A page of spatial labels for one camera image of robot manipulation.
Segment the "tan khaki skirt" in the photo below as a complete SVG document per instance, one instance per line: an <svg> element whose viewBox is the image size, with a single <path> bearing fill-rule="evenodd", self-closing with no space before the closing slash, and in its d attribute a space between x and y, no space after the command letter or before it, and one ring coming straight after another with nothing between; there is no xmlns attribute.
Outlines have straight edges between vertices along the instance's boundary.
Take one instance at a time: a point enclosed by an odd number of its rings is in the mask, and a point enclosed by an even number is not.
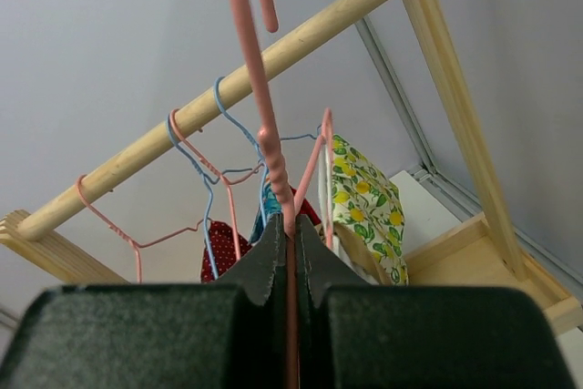
<svg viewBox="0 0 583 389"><path fill-rule="evenodd" d="M392 284L384 267L368 250L360 236L339 222L335 222L333 228L334 234L339 238L340 245L351 263L360 267L367 275L373 277L379 284Z"/></svg>

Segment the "pink hanger of tan skirt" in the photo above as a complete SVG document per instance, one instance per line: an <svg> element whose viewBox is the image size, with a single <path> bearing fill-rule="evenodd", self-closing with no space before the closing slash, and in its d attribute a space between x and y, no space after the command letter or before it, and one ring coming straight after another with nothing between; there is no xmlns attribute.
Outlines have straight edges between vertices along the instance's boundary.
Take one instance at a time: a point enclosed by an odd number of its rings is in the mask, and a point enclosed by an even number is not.
<svg viewBox="0 0 583 389"><path fill-rule="evenodd" d="M301 183L297 190L292 192L288 183L285 160L281 151L281 139L274 116L250 0L230 0L230 7L248 69L251 89L261 117L258 142L270 174L272 191L281 204L283 214L283 230L286 235L286 386L298 388L300 386L300 335L295 220L312 179L320 151L323 148L332 147L332 112L329 108L324 111L321 134L315 141Z"/></svg>

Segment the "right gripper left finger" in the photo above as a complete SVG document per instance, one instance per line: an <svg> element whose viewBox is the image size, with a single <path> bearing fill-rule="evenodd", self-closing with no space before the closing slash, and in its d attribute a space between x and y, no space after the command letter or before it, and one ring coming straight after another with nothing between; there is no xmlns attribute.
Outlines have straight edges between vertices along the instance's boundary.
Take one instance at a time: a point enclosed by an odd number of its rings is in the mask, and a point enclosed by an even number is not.
<svg viewBox="0 0 583 389"><path fill-rule="evenodd" d="M282 388L285 237L261 239L207 283L70 285L28 307L4 388Z"/></svg>

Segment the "lemon print skirt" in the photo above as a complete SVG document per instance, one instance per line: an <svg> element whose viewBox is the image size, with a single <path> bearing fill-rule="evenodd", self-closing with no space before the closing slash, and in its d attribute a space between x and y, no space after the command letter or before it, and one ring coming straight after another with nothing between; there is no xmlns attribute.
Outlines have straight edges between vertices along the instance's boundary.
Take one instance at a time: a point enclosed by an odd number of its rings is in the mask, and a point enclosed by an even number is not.
<svg viewBox="0 0 583 389"><path fill-rule="evenodd" d="M332 137L332 225L339 222L363 239L391 285L407 285L403 254L404 211L399 189L340 135Z"/></svg>

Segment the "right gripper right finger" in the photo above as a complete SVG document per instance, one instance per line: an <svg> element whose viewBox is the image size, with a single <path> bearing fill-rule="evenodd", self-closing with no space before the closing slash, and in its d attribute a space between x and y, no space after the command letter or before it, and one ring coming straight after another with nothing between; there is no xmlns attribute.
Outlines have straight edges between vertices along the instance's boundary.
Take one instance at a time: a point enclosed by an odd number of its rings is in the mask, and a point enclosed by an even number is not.
<svg viewBox="0 0 583 389"><path fill-rule="evenodd" d="M525 254L518 280L476 216L407 257L411 282L365 282L303 220L296 238L304 388L572 388L557 337L578 299Z"/></svg>

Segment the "blue hanger of lemon skirt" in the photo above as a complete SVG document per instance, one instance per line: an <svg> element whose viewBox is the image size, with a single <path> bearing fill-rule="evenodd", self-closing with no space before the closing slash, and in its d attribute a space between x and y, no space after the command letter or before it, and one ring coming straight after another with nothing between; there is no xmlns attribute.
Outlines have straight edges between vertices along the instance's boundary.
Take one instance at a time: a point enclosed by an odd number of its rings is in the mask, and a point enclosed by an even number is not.
<svg viewBox="0 0 583 389"><path fill-rule="evenodd" d="M244 137L253 146L254 150L256 151L256 153L258 155L259 160L264 160L264 155L261 151L261 147L260 147L257 139L251 134L251 132L237 118L235 118L232 114L230 114L229 111L223 105L222 100L221 100L221 95L220 95L220 82L223 79L224 79L224 77L217 77L214 81L213 88L212 88L215 103L216 103L218 109L220 110L221 115L224 116L231 124L233 124L236 128L238 128L240 130L240 132L244 135ZM306 134L301 134L301 135L282 137L281 141L294 141L294 140L301 140L301 139L315 140L315 139L317 139L317 134L319 134L319 133L320 133L320 131L317 130L315 134L306 133Z"/></svg>

